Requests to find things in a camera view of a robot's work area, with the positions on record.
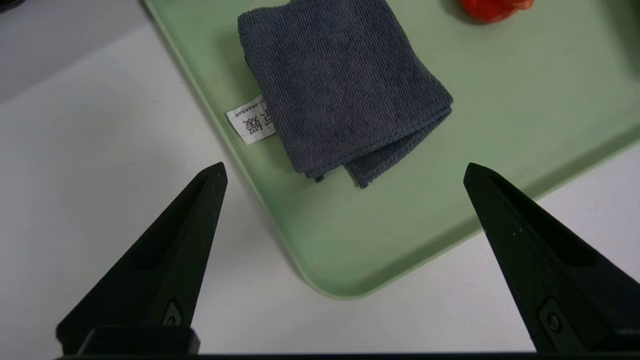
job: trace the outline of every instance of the red object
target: red object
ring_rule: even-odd
[[[533,6],[534,0],[460,0],[462,7],[479,22],[498,22],[518,10]]]

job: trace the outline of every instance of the towel label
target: towel label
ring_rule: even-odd
[[[227,118],[247,145],[262,140],[276,132],[262,95],[258,95],[250,102],[228,111]]]

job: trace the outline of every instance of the green tray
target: green tray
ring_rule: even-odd
[[[260,94],[237,17],[286,0],[146,0],[300,274],[338,299],[370,294],[479,229],[470,161],[537,197],[640,136],[640,32],[627,0],[538,0],[470,23],[457,1],[389,0],[453,113],[367,189],[340,168],[315,183],[277,136],[245,145],[225,112]]]

